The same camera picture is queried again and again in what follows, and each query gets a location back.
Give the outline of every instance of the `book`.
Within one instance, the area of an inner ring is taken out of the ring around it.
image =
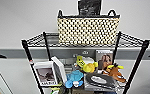
[[[37,62],[34,64],[34,70],[40,82],[40,86],[58,84],[53,64],[53,61]]]
[[[108,65],[112,65],[113,51],[96,50],[96,61],[98,62],[98,73],[105,70]]]
[[[51,59],[54,62],[54,69],[57,76],[59,76],[63,83],[65,83],[67,81],[67,77],[63,63],[60,62],[56,56],[52,57]]]

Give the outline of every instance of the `woven basket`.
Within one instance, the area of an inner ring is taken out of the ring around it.
[[[66,45],[114,44],[120,15],[110,10],[108,15],[58,15],[59,43]]]

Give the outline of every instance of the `metal shelving unit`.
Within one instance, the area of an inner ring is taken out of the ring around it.
[[[138,57],[136,59],[136,62],[134,63],[132,72],[129,76],[128,82],[126,83],[126,85],[124,86],[124,91],[123,94],[127,93],[127,90],[130,88],[130,84],[133,80],[133,77],[139,67],[139,64],[141,63],[142,57],[146,51],[146,49],[149,46],[149,42],[150,40],[141,40],[138,38],[135,38],[133,36],[124,34],[122,32],[117,33],[116,35],[116,43],[115,44],[106,44],[106,45],[65,45],[65,44],[60,44],[59,43],[59,33],[45,33],[43,32],[40,35],[37,35],[33,38],[30,38],[28,40],[22,40],[22,45],[23,48],[26,52],[26,55],[28,57],[28,60],[30,62],[33,74],[35,76],[35,79],[37,81],[38,84],[38,88],[40,89],[41,94],[44,94],[43,89],[42,88],[47,88],[47,87],[42,87],[40,86],[40,83],[37,79],[37,76],[35,74],[35,71],[33,69],[33,59],[30,53],[29,48],[30,47],[46,47],[46,51],[48,54],[48,59],[49,61],[51,61],[51,54],[50,54],[50,47],[113,47],[114,48],[114,53],[113,53],[113,62],[115,60],[115,56],[117,53],[117,50],[119,47],[139,47],[140,52],[138,54]]]

